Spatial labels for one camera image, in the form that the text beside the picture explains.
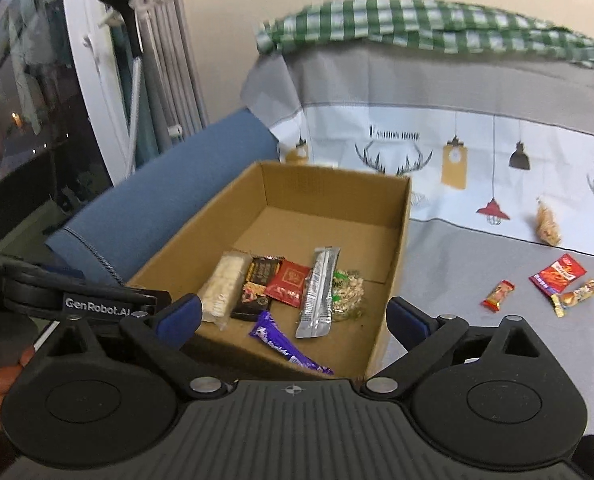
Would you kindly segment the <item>white nougat bar pack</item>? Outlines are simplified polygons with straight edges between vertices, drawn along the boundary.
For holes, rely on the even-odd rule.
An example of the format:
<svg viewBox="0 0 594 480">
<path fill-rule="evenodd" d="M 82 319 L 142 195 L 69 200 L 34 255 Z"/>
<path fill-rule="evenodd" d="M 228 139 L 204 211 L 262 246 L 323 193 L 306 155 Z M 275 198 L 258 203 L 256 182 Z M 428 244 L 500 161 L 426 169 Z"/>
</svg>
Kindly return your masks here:
<svg viewBox="0 0 594 480">
<path fill-rule="evenodd" d="M 251 263 L 245 252 L 224 252 L 210 278 L 198 292 L 201 298 L 201 321 L 224 330 L 242 289 Z"/>
</svg>

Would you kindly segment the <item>round nut cake pack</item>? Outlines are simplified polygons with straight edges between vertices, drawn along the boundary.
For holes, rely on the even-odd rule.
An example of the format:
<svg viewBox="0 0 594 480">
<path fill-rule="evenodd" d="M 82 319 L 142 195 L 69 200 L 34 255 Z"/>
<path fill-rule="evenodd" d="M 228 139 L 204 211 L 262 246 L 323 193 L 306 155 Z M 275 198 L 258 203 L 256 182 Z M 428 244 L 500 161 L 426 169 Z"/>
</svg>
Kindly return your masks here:
<svg viewBox="0 0 594 480">
<path fill-rule="evenodd" d="M 363 277 L 356 270 L 336 270 L 332 287 L 332 318 L 343 322 L 360 318 L 363 313 Z"/>
</svg>

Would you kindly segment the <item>black chocolate bar pack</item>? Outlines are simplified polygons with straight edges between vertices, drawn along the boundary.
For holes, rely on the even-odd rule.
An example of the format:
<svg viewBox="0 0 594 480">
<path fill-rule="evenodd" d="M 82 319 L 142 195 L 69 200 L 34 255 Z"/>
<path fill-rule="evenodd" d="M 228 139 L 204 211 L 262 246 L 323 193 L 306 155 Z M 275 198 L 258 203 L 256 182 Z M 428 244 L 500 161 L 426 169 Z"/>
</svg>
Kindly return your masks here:
<svg viewBox="0 0 594 480">
<path fill-rule="evenodd" d="M 269 310 L 270 299 L 265 289 L 279 272 L 282 262 L 282 257 L 269 256 L 256 256 L 251 260 L 231 318 L 256 322 L 260 313 Z"/>
</svg>

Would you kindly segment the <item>purple chocolate bar wrapper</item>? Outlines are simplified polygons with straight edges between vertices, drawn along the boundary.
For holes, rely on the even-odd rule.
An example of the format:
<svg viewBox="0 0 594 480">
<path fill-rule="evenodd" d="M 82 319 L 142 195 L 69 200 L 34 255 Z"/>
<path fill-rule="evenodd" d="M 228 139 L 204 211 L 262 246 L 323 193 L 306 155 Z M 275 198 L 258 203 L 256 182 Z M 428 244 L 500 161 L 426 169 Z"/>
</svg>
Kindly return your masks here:
<svg viewBox="0 0 594 480">
<path fill-rule="evenodd" d="M 326 366 L 322 366 L 303 354 L 279 329 L 271 313 L 263 311 L 257 317 L 255 326 L 249 333 L 250 337 L 262 341 L 266 346 L 283 356 L 283 358 L 306 370 L 333 375 L 334 372 Z"/>
</svg>

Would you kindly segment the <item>small orange candy packet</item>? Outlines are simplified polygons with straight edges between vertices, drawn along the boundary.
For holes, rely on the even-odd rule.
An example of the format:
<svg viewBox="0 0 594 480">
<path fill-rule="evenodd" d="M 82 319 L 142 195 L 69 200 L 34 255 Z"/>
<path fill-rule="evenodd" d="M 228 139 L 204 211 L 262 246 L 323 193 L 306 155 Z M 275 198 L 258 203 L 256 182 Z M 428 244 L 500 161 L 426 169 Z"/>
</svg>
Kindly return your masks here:
<svg viewBox="0 0 594 480">
<path fill-rule="evenodd" d="M 489 292 L 480 305 L 491 312 L 499 312 L 501 304 L 503 304 L 503 301 L 506 300 L 506 297 L 509 296 L 514 289 L 515 286 L 511 282 L 503 280 Z"/>
</svg>

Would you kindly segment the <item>silver stick sachet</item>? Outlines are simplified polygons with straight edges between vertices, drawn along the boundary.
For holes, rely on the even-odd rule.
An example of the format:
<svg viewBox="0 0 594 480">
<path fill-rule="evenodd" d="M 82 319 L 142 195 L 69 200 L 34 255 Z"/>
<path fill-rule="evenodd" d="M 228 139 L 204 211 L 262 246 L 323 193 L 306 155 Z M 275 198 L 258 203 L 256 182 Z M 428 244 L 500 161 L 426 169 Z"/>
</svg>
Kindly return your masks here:
<svg viewBox="0 0 594 480">
<path fill-rule="evenodd" d="M 295 333 L 298 339 L 324 337 L 331 330 L 333 281 L 339 253 L 339 247 L 318 247 L 314 251 Z"/>
</svg>

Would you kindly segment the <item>small red snack packet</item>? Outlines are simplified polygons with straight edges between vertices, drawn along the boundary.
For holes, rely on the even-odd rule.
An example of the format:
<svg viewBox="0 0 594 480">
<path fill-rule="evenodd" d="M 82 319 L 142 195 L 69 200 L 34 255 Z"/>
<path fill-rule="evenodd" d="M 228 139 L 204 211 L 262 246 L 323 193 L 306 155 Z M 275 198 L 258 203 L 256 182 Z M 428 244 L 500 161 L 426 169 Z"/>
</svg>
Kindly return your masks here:
<svg viewBox="0 0 594 480">
<path fill-rule="evenodd" d="M 307 266 L 283 260 L 277 273 L 265 286 L 265 296 L 293 308 L 300 308 L 309 273 Z"/>
</svg>

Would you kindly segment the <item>red spicy snack packet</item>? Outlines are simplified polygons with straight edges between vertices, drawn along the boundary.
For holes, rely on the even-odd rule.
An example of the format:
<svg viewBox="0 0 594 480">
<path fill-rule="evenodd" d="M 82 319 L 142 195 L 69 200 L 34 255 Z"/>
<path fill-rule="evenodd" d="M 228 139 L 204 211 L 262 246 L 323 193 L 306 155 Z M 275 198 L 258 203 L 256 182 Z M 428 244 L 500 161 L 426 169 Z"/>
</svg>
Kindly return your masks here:
<svg viewBox="0 0 594 480">
<path fill-rule="evenodd" d="M 570 254 L 562 255 L 550 266 L 532 274 L 532 282 L 544 295 L 550 297 L 559 295 L 578 278 L 587 273 L 587 270 Z"/>
</svg>

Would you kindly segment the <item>gold snack bar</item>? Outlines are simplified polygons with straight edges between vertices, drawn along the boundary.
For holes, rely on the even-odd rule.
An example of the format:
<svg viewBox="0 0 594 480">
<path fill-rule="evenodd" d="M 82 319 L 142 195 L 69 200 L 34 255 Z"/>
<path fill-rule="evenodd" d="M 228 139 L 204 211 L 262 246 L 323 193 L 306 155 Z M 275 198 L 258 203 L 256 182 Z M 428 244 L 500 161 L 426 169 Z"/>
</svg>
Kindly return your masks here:
<svg viewBox="0 0 594 480">
<path fill-rule="evenodd" d="M 571 292 L 551 296 L 553 310 L 558 318 L 564 318 L 566 311 L 594 296 L 594 280 L 588 280 Z"/>
</svg>

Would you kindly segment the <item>clear bag of crackers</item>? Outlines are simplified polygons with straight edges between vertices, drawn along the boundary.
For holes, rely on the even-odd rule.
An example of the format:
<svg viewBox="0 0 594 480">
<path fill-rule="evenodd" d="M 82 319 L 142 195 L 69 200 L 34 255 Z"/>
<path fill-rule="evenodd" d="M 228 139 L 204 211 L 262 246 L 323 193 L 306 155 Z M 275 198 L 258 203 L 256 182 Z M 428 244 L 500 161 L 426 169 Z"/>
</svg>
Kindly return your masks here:
<svg viewBox="0 0 594 480">
<path fill-rule="evenodd" d="M 561 243 L 561 231 L 553 210 L 541 198 L 537 200 L 536 233 L 541 242 L 552 247 Z"/>
</svg>

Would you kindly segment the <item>brown cardboard box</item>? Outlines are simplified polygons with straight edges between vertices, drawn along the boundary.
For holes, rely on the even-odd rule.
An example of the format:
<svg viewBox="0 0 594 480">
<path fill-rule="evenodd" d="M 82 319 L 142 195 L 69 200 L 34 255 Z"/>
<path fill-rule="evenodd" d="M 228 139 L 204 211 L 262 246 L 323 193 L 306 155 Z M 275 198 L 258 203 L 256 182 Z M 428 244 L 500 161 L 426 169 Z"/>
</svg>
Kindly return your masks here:
<svg viewBox="0 0 594 480">
<path fill-rule="evenodd" d="M 130 283 L 178 299 L 198 292 L 229 250 L 309 266 L 317 248 L 337 247 L 340 269 L 363 278 L 362 314 L 333 324 L 324 337 L 294 342 L 335 377 L 368 378 L 381 369 L 390 338 L 385 309 L 398 289 L 410 203 L 406 177 L 256 162 L 187 220 Z"/>
</svg>

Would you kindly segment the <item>grey printed sofa cover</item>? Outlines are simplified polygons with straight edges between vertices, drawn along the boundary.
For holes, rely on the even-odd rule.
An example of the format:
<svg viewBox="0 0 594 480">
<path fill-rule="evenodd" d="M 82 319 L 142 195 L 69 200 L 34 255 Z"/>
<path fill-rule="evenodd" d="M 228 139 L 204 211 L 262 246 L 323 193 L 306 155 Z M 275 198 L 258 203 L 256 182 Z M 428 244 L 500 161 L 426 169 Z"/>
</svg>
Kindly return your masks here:
<svg viewBox="0 0 594 480">
<path fill-rule="evenodd" d="M 564 254 L 594 280 L 594 70 L 565 62 L 412 52 L 366 42 L 261 58 L 242 101 L 282 155 L 412 182 L 401 295 L 494 325 L 499 282 L 585 397 L 594 433 L 594 296 L 558 318 L 529 281 Z M 537 200 L 561 243 L 536 233 Z"/>
</svg>

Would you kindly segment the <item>grey curtain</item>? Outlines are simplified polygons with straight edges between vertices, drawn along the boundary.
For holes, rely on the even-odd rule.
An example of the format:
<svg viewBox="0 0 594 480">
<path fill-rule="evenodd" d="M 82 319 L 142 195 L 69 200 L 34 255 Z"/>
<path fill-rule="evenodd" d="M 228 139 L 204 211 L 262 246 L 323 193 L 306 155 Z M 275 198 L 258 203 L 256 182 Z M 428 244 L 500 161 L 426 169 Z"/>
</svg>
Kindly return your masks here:
<svg viewBox="0 0 594 480">
<path fill-rule="evenodd" d="M 142 165 L 207 126 L 183 0 L 132 0 L 143 41 L 135 161 Z"/>
</svg>

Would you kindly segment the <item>green checkered cloth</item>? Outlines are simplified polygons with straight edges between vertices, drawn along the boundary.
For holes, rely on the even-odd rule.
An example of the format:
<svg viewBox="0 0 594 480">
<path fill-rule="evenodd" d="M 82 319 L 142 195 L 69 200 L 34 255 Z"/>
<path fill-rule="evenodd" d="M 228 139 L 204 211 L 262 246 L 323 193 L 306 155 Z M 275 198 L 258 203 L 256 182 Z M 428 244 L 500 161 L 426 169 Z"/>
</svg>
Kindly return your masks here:
<svg viewBox="0 0 594 480">
<path fill-rule="evenodd" d="M 594 70 L 594 38 L 541 18 L 446 0 L 326 0 L 256 32 L 261 54 L 367 40 L 442 54 L 539 55 Z"/>
</svg>

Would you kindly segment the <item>white door frame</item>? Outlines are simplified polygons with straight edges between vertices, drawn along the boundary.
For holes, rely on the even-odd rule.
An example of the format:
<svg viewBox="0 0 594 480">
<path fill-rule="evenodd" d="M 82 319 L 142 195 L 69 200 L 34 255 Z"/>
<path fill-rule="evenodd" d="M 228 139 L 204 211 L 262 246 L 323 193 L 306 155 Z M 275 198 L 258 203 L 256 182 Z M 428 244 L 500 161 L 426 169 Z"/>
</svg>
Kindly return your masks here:
<svg viewBox="0 0 594 480">
<path fill-rule="evenodd" d="M 88 118 L 110 180 L 118 184 L 129 164 L 129 128 L 106 14 L 98 0 L 64 0 L 71 52 Z"/>
</svg>

